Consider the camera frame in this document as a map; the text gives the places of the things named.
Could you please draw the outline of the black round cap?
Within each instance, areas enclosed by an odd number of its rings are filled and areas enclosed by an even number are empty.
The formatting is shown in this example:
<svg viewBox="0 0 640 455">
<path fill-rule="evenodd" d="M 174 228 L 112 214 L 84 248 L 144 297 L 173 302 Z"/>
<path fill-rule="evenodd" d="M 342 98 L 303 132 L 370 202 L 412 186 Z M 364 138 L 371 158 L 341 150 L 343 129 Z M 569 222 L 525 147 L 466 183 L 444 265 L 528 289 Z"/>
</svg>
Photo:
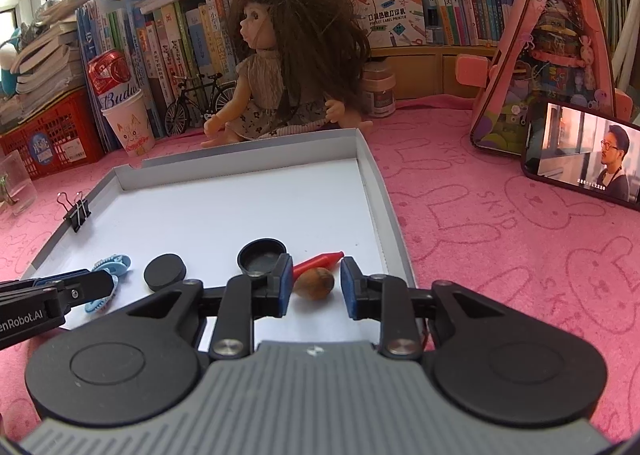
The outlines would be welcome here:
<svg viewBox="0 0 640 455">
<path fill-rule="evenodd" d="M 261 277 L 269 273 L 279 257 L 286 253 L 282 241 L 265 237 L 250 241 L 238 253 L 236 262 L 240 270 L 250 277 Z"/>
</svg>

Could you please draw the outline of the red crayon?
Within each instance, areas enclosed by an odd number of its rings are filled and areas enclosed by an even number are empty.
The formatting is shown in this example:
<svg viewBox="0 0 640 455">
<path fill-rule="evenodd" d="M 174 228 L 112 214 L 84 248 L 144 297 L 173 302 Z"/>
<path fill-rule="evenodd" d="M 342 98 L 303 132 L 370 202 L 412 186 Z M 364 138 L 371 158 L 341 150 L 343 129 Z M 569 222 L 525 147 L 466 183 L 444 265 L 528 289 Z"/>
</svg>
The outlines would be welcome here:
<svg viewBox="0 0 640 455">
<path fill-rule="evenodd" d="M 312 269 L 326 269 L 331 271 L 343 257 L 344 253 L 342 251 L 337 251 L 336 253 L 320 253 L 320 255 L 295 264 L 293 267 L 293 277 L 295 281 L 297 281 L 300 275 Z"/>
</svg>

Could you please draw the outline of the brown hazelnut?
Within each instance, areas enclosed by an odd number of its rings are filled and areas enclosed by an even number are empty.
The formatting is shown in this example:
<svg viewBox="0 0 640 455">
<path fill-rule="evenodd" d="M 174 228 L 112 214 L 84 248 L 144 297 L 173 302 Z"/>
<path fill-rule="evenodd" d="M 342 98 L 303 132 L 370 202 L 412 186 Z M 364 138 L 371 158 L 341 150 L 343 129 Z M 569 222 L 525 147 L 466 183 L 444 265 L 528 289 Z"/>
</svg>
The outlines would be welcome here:
<svg viewBox="0 0 640 455">
<path fill-rule="evenodd" d="M 334 288 L 332 272 L 325 267 L 313 267 L 296 279 L 293 287 L 295 295 L 309 301 L 326 299 Z"/>
</svg>

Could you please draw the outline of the black disc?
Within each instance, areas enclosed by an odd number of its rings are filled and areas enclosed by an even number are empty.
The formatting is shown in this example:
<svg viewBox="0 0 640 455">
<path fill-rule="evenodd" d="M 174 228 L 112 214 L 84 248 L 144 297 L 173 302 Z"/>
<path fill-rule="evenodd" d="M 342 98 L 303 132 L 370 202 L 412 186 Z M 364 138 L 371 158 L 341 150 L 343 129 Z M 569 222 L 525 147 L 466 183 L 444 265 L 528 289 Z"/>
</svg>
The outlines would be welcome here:
<svg viewBox="0 0 640 455">
<path fill-rule="evenodd" d="M 186 277 L 186 265 L 175 253 L 163 253 L 144 269 L 143 279 L 149 289 L 159 291 L 181 282 Z"/>
</svg>

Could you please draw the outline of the black binder clip on tray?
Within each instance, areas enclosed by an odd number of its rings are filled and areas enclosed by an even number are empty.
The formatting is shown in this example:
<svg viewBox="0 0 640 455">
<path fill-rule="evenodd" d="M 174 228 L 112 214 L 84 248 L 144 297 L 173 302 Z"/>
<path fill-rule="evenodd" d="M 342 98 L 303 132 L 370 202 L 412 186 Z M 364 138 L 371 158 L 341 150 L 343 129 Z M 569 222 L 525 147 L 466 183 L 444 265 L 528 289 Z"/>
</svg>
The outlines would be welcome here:
<svg viewBox="0 0 640 455">
<path fill-rule="evenodd" d="M 77 233 L 91 216 L 88 198 L 81 191 L 77 192 L 73 201 L 66 192 L 58 192 L 56 202 L 65 209 L 64 220 Z"/>
</svg>

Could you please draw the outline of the clear acrylic block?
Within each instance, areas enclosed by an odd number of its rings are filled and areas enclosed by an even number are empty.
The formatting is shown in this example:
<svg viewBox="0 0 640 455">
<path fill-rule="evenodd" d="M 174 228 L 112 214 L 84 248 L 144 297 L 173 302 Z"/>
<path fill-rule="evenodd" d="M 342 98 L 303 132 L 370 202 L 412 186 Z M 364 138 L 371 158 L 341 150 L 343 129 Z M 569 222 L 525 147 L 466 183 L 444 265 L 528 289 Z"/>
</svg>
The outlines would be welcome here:
<svg viewBox="0 0 640 455">
<path fill-rule="evenodd" d="M 37 198 L 32 179 L 20 152 L 12 151 L 1 160 L 1 201 L 12 215 L 24 212 Z"/>
</svg>

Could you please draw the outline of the white cardboard tray box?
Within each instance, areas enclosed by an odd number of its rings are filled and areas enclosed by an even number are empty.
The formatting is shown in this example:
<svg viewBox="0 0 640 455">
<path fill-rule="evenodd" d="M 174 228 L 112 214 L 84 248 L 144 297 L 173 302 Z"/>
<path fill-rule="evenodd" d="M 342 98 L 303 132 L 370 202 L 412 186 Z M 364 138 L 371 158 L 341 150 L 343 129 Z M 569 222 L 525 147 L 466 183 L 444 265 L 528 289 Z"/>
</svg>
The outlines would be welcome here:
<svg viewBox="0 0 640 455">
<path fill-rule="evenodd" d="M 240 271 L 236 257 L 271 237 L 295 262 L 340 251 L 364 274 L 414 279 L 378 165 L 362 134 L 319 131 L 219 146 L 117 167 L 90 192 L 76 231 L 55 231 L 28 267 L 44 276 L 123 253 L 131 267 L 111 309 L 149 295 L 146 266 L 175 253 L 207 287 Z"/>
</svg>

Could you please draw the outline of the red plastic basket left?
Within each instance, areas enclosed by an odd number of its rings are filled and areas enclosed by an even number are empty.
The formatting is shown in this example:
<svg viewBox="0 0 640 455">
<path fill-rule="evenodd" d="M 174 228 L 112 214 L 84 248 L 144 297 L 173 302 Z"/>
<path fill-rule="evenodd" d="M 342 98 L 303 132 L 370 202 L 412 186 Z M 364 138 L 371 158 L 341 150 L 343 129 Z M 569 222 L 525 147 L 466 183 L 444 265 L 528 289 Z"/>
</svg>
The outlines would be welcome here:
<svg viewBox="0 0 640 455">
<path fill-rule="evenodd" d="M 17 151 L 32 180 L 100 160 L 105 152 L 87 89 L 65 93 L 45 110 L 2 134 L 1 149 L 6 154 Z"/>
</svg>

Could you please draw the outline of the miniature black bicycle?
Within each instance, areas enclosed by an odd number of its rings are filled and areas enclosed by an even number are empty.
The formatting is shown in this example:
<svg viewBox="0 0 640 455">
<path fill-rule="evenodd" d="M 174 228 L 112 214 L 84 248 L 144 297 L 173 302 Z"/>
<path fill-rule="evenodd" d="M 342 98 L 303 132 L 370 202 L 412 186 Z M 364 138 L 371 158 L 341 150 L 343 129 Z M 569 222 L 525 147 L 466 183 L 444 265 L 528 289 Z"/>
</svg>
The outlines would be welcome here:
<svg viewBox="0 0 640 455">
<path fill-rule="evenodd" d="M 165 113 L 164 129 L 168 137 L 207 122 L 232 98 L 235 80 L 224 80 L 221 73 L 176 77 L 178 96 Z"/>
</svg>

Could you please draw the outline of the stack of books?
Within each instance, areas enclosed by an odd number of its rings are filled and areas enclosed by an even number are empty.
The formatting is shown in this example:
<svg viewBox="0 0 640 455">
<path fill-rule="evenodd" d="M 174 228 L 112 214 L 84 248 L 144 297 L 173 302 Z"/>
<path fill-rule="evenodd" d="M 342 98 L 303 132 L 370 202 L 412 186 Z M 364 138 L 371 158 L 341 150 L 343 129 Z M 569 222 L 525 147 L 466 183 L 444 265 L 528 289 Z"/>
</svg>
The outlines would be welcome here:
<svg viewBox="0 0 640 455">
<path fill-rule="evenodd" d="M 16 92 L 1 89 L 1 131 L 6 132 L 47 108 L 65 93 L 86 85 L 76 11 L 89 0 L 50 0 L 31 23 L 20 27 L 20 46 L 11 72 Z"/>
</svg>

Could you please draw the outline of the red Budweiser can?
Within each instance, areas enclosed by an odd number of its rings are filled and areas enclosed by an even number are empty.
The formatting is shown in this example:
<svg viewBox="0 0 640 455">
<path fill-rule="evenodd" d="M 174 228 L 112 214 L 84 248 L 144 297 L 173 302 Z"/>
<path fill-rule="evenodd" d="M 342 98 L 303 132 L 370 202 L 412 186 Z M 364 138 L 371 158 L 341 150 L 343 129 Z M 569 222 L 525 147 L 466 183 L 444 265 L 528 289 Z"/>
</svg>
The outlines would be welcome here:
<svg viewBox="0 0 640 455">
<path fill-rule="evenodd" d="M 139 91 L 125 56 L 118 50 L 96 56 L 88 63 L 87 72 L 101 110 L 114 108 Z"/>
</svg>

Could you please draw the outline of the row of upright books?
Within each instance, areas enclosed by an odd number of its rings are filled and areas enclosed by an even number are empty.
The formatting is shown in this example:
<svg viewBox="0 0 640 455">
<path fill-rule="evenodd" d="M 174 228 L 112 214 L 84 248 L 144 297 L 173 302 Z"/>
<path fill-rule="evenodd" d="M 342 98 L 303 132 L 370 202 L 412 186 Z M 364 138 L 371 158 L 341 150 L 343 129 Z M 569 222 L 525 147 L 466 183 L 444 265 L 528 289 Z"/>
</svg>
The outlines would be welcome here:
<svg viewBox="0 0 640 455">
<path fill-rule="evenodd" d="M 425 27 L 433 38 L 436 34 L 442 34 L 450 45 L 491 47 L 497 51 L 514 0 L 422 1 Z M 139 91 L 143 94 L 154 136 L 167 136 L 164 118 L 168 106 L 178 96 L 176 77 L 221 73 L 224 80 L 236 81 L 239 59 L 228 23 L 232 2 L 89 0 L 83 4 L 76 12 L 80 48 L 101 130 L 107 134 L 113 132 L 90 85 L 87 66 L 92 59 L 106 51 L 118 50 L 125 56 L 131 75 L 136 78 Z M 370 47 L 366 63 L 370 62 L 372 50 Z M 608 56 L 612 66 L 610 49 Z M 478 94 L 486 84 L 487 66 L 492 58 L 459 54 L 454 67 L 457 82 L 477 88 Z M 615 82 L 614 87 L 616 114 L 612 117 L 628 120 L 632 112 L 631 98 L 620 91 Z M 363 104 L 362 114 L 366 114 Z"/>
</svg>

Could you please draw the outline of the smartphone playing video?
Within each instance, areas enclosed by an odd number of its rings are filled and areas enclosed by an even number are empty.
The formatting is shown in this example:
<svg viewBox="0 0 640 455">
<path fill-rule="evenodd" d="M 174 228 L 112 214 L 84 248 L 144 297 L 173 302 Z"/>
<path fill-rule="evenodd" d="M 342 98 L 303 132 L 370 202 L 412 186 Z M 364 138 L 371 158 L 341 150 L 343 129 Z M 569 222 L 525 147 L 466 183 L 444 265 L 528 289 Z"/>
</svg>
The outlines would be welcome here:
<svg viewBox="0 0 640 455">
<path fill-rule="evenodd" d="M 532 179 L 639 208 L 639 126 L 591 108 L 529 106 L 521 166 Z"/>
</svg>

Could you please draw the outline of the pink triangular toy house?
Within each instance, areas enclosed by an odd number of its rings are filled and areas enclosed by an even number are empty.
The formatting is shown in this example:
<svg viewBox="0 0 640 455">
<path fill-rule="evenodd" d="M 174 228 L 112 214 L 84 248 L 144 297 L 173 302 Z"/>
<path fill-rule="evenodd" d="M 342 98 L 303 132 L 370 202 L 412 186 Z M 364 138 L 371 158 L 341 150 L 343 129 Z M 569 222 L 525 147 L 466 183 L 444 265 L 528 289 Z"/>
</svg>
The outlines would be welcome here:
<svg viewBox="0 0 640 455">
<path fill-rule="evenodd" d="M 538 98 L 616 114 L 597 0 L 514 0 L 473 105 L 471 143 L 520 155 Z"/>
</svg>

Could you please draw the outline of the white pipe stand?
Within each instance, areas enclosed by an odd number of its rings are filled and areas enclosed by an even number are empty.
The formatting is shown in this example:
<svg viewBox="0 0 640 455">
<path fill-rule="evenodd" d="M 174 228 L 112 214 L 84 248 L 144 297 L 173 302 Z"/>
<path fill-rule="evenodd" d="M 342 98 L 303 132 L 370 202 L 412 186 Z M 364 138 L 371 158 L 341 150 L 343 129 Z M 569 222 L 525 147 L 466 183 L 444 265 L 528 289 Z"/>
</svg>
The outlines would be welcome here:
<svg viewBox="0 0 640 455">
<path fill-rule="evenodd" d="M 630 0 L 623 31 L 612 59 L 613 76 L 616 80 L 616 87 L 620 91 L 626 91 L 629 86 L 638 45 L 638 33 L 639 0 Z"/>
</svg>

